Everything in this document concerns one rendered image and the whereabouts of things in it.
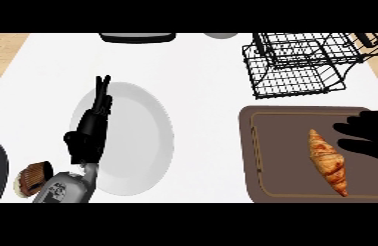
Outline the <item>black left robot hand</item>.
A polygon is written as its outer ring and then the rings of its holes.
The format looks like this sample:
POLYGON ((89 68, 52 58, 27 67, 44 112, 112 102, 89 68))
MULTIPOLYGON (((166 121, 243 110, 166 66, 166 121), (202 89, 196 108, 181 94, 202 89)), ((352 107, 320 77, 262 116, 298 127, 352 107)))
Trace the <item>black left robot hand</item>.
POLYGON ((76 129, 63 136, 72 164, 97 163, 103 154, 112 106, 112 96, 107 94, 109 82, 109 75, 95 77, 95 96, 91 108, 81 116, 76 129))

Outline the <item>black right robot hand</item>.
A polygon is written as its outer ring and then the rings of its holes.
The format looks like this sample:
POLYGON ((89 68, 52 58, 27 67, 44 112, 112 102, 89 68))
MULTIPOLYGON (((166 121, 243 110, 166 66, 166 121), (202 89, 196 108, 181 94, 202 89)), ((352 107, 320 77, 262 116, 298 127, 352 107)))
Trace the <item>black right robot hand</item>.
POLYGON ((337 146, 378 159, 378 111, 361 111, 345 123, 335 123, 333 130, 352 139, 339 139, 337 146))

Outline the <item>golden brown croissant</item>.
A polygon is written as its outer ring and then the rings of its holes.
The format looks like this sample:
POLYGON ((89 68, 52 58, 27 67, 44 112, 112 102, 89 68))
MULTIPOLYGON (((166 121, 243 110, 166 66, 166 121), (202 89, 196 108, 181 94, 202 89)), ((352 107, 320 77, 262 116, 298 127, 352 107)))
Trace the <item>golden brown croissant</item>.
POLYGON ((309 160, 335 192, 348 196, 345 179, 345 159, 314 129, 308 130, 309 160))

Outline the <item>brown rectangular tray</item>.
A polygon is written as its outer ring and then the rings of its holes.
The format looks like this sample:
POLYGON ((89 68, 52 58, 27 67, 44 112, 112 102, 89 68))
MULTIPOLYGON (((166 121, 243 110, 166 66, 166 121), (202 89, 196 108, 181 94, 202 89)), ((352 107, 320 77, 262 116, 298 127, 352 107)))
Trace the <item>brown rectangular tray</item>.
POLYGON ((247 106, 239 113, 244 185, 255 202, 378 203, 378 159, 345 150, 346 196, 330 188, 309 160, 308 132, 329 144, 343 137, 332 125, 360 107, 247 106))

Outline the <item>white oval plate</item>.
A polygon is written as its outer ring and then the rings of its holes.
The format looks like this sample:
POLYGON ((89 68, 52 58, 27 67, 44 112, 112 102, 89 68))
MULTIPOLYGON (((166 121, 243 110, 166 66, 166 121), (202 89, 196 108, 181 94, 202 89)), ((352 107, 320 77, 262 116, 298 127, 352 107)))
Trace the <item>white oval plate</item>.
POLYGON ((137 85, 112 82, 104 151, 97 188, 117 196, 147 191, 162 179, 174 153, 174 133, 166 111, 137 85))

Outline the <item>chocolate cupcake in white wrapper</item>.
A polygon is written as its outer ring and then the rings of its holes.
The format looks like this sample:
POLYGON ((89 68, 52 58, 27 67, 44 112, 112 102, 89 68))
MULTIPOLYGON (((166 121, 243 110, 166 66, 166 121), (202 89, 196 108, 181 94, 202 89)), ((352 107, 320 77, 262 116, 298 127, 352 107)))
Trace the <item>chocolate cupcake in white wrapper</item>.
POLYGON ((17 173, 13 182, 13 191, 20 198, 27 198, 36 194, 52 177, 52 167, 48 161, 29 164, 17 173))

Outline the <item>dark round pan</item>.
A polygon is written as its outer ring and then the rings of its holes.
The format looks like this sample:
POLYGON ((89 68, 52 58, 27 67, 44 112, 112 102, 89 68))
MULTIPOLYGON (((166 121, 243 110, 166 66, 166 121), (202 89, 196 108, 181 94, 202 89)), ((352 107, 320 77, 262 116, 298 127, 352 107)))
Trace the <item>dark round pan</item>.
POLYGON ((0 198, 2 196, 2 192, 7 184, 7 176, 8 176, 8 160, 2 146, 0 145, 0 198))

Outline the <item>black rimmed flat appliance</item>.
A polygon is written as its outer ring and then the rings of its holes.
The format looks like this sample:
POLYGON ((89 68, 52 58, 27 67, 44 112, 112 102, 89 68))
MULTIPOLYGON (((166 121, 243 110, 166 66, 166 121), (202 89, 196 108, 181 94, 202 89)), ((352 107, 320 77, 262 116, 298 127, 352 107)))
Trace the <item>black rimmed flat appliance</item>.
POLYGON ((160 43, 169 42, 175 38, 174 33, 100 33, 100 38, 110 43, 160 43))

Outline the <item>grey round object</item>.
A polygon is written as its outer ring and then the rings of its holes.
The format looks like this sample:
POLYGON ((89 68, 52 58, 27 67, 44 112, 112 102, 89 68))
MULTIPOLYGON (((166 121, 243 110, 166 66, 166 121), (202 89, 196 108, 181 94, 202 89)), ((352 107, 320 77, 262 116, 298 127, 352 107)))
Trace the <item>grey round object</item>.
POLYGON ((205 35, 213 39, 228 39, 237 35, 237 33, 205 33, 205 35))

